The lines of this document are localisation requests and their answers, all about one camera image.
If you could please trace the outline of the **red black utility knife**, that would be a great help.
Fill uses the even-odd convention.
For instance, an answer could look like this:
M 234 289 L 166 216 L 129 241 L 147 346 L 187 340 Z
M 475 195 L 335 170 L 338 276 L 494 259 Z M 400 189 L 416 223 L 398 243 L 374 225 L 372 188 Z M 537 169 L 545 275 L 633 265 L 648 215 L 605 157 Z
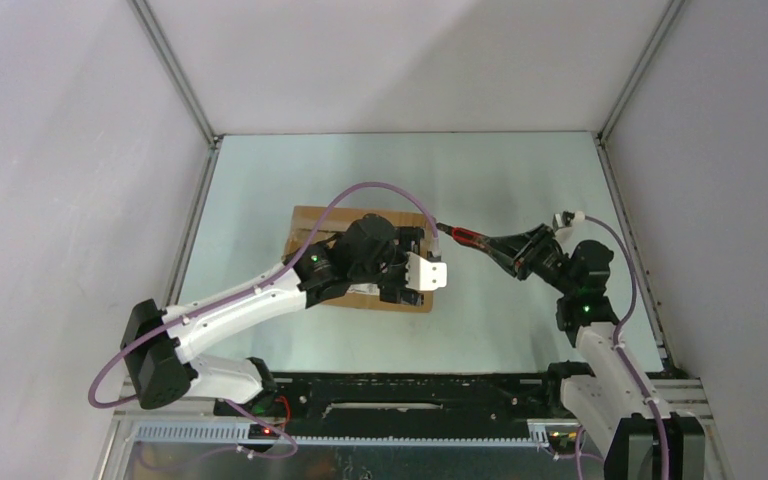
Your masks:
M 503 245 L 500 245 L 484 234 L 463 227 L 451 226 L 443 222 L 437 222 L 436 228 L 461 246 L 481 251 L 487 255 L 503 254 L 505 252 Z

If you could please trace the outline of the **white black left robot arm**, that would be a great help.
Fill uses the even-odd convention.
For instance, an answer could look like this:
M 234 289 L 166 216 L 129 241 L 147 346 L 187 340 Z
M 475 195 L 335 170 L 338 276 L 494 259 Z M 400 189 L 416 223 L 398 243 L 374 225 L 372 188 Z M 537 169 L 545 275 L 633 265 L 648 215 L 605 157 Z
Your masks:
M 135 305 L 122 342 L 134 398 L 144 410 L 185 397 L 216 398 L 264 416 L 276 403 L 271 372 L 259 358 L 235 363 L 207 355 L 227 337 L 266 320 L 310 309 L 372 286 L 388 303 L 413 305 L 447 282 L 447 267 L 421 254 L 424 231 L 367 214 L 343 231 L 297 249 L 259 277 L 198 302 Z

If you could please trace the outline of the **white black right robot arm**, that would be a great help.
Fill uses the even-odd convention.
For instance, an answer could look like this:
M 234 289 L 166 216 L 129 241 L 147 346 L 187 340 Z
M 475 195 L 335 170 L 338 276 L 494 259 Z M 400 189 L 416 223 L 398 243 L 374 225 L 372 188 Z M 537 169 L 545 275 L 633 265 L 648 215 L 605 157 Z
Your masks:
M 541 392 L 545 411 L 575 415 L 602 455 L 607 479 L 682 478 L 687 470 L 677 417 L 625 345 L 625 322 L 607 295 L 613 251 L 584 240 L 567 254 L 546 225 L 485 244 L 512 277 L 536 276 L 559 292 L 558 328 L 584 360 L 550 367 L 559 380 Z

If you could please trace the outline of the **brown cardboard express box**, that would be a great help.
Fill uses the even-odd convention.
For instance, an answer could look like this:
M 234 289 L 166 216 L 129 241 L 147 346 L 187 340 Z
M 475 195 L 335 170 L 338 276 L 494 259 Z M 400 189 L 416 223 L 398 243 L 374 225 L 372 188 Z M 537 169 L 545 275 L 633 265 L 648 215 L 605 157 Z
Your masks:
M 431 258 L 431 226 L 420 213 L 296 206 L 284 261 L 294 265 L 308 308 L 328 305 L 382 312 L 432 311 L 433 293 L 408 284 L 413 256 Z

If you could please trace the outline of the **aluminium left corner post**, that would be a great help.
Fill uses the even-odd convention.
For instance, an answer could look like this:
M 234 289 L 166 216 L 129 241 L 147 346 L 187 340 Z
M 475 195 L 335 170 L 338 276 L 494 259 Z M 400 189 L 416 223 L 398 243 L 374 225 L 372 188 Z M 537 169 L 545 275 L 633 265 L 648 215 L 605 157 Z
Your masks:
M 212 127 L 198 95 L 181 64 L 155 9 L 147 0 L 128 2 L 138 23 L 143 28 L 150 46 L 177 92 L 183 106 L 209 148 L 215 148 L 219 135 Z

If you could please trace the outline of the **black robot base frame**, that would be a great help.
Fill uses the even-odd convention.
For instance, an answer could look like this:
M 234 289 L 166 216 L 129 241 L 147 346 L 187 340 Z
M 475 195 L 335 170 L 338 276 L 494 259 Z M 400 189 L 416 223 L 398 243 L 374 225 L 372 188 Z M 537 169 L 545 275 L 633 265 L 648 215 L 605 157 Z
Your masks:
M 573 455 L 572 433 L 549 433 L 550 426 L 572 421 L 572 407 L 562 406 L 562 381 L 583 400 L 608 400 L 608 387 L 594 383 L 595 370 L 583 362 L 559 362 L 540 374 L 408 375 L 276 373 L 277 390 L 257 400 L 252 414 L 289 419 L 285 431 L 297 444 L 514 446 L 549 445 Z M 597 447 L 613 471 L 619 465 L 645 463 L 656 469 L 663 458 L 661 436 L 645 402 L 643 413 L 621 407 L 619 420 L 608 420 L 607 447 Z M 213 401 L 211 422 L 166 422 L 151 427 L 151 438 L 167 441 L 239 444 L 266 452 L 278 442 L 277 427 L 247 420 L 227 403 Z M 687 417 L 663 419 L 674 475 L 690 451 Z

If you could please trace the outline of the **aluminium right corner post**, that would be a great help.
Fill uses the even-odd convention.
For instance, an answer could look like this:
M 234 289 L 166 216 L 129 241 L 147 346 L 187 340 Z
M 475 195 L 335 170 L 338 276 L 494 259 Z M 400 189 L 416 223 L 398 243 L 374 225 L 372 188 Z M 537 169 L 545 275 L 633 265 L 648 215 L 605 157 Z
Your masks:
M 606 145 L 608 143 L 624 111 L 632 101 L 644 76 L 661 50 L 662 45 L 667 40 L 668 35 L 674 28 L 674 24 L 679 19 L 686 4 L 686 0 L 669 0 L 666 3 L 655 27 L 647 38 L 623 83 L 620 93 L 612 103 L 607 117 L 596 135 L 596 139 L 599 141 L 600 145 Z

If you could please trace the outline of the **aluminium corner post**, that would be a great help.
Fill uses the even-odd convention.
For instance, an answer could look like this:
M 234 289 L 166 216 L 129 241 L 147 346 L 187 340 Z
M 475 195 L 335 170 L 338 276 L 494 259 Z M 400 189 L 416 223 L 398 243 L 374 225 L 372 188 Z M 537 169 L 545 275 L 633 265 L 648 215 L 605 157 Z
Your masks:
M 632 101 L 644 76 L 661 50 L 662 45 L 667 40 L 668 35 L 674 28 L 674 24 L 679 19 L 686 4 L 686 0 L 669 0 L 666 3 L 655 27 L 647 38 L 623 83 L 620 93 L 612 103 L 607 117 L 596 135 L 596 139 L 599 141 L 600 145 L 606 145 L 608 143 L 624 111 Z
M 183 106 L 209 148 L 215 148 L 219 135 L 212 127 L 198 95 L 181 64 L 155 9 L 147 0 L 128 2 L 138 23 L 143 28 L 150 46 L 177 92 Z

